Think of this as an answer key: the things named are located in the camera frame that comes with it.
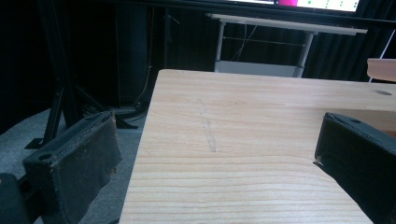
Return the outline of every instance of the pink screen area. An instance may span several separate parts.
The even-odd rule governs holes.
[[[280,6],[294,6],[297,7],[298,0],[279,0],[278,3]]]

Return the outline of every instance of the gray carpet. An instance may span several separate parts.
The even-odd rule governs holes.
[[[46,110],[34,115],[0,135],[0,173],[11,173],[17,178],[24,175],[21,161],[34,152],[24,148],[34,138],[44,135],[49,113],[50,111]],[[145,118],[129,122],[138,126],[137,130],[118,129],[122,162],[118,165],[117,172],[112,176],[110,182],[101,189],[86,216],[79,223],[107,224],[120,217]],[[61,120],[59,133],[64,129],[64,120]]]

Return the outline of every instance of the scratch on table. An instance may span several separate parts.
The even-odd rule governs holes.
[[[210,128],[210,120],[207,117],[206,108],[202,99],[198,99],[199,103],[199,112],[202,118],[202,124],[204,126],[207,143],[209,144],[209,148],[212,152],[216,152],[216,139],[213,136],[212,129]]]

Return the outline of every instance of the wooden table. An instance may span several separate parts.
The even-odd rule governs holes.
[[[325,112],[396,133],[395,96],[389,84],[162,70],[120,223],[372,223],[314,152]]]

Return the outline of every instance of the wood grain surface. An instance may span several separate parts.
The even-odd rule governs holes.
[[[396,86],[162,70],[120,223],[371,223],[313,164],[325,112],[396,133]]]

